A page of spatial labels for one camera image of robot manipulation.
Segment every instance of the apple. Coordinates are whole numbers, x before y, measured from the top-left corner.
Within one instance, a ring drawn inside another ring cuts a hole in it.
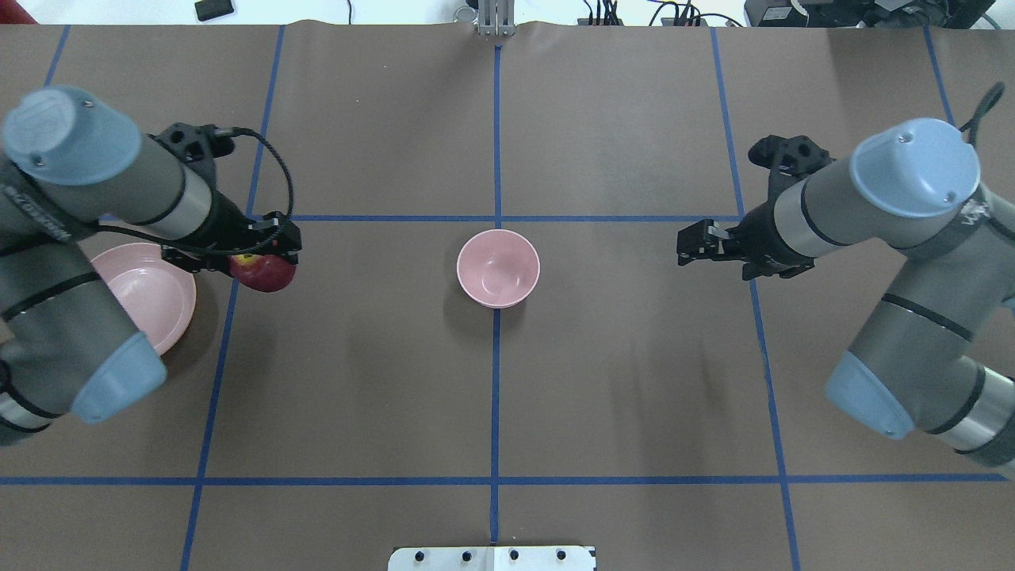
[[[251,290],[277,292],[292,281],[296,266],[275,254],[240,254],[229,256],[229,273]]]

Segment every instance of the robotic arm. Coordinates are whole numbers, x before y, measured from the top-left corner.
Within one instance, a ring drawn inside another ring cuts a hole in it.
[[[72,412],[98,423],[158,387],[165,368],[76,241],[110,229],[162,243],[188,271],[232,273],[244,256],[293,266],[289,210],[250,219],[215,184],[214,158],[248,129],[175,124],[145,136],[124,114],[70,86],[25,96],[3,124],[0,155],[0,445]],[[155,236],[98,223],[112,213]],[[274,287],[280,289],[291,279]]]
[[[976,124],[1000,97],[988,93]],[[888,438],[915,428],[1015,478],[1015,383],[965,357],[998,305],[1015,302],[1015,206],[980,181],[972,144],[916,119],[832,161],[806,137],[768,137],[768,200],[736,227],[701,220],[678,234],[679,265],[742,260],[743,278],[793,277],[820,256],[879,237],[907,261],[832,373],[825,392]]]

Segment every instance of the bowl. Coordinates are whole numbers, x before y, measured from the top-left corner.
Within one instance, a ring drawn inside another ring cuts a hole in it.
[[[161,247],[124,243],[95,256],[91,265],[158,355],[180,341],[194,316],[197,287],[193,275],[162,260]]]
[[[510,229],[487,229],[473,235],[459,252],[456,265],[465,293],[492,309],[521,303],[539,281],[536,247]]]

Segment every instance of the metal bracket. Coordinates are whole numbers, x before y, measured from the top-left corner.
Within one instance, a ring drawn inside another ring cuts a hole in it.
[[[479,0],[480,35],[515,35],[515,0]]]
[[[596,571],[596,548],[580,546],[402,548],[388,571]]]

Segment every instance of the blue cap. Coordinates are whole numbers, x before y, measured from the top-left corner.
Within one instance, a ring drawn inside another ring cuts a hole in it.
[[[842,355],[828,379],[825,396],[843,413],[892,440],[901,439],[916,428],[895,396],[850,352]]]
[[[113,352],[74,398],[70,412],[86,424],[109,419],[165,382],[165,366],[138,332]]]
[[[857,190],[882,210],[925,218],[957,208],[979,184],[979,159],[958,129],[912,119],[860,143],[850,160]]]
[[[28,93],[3,123],[4,152],[22,170],[53,184],[112,179],[141,151],[141,131],[123,113],[70,85]]]

